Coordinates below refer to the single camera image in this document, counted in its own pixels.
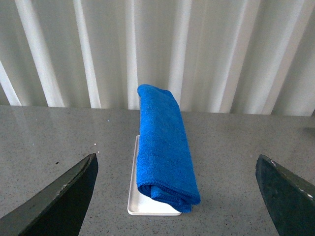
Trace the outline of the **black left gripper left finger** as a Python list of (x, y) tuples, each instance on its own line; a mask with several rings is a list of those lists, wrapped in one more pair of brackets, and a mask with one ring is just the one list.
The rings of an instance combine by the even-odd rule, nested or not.
[(98, 173), (90, 154), (24, 204), (0, 219), (2, 236), (77, 236)]

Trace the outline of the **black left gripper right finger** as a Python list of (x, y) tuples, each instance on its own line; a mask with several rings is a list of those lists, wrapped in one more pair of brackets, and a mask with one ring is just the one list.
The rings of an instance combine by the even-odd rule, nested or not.
[(255, 177), (268, 213), (280, 236), (315, 234), (315, 186), (265, 155)]

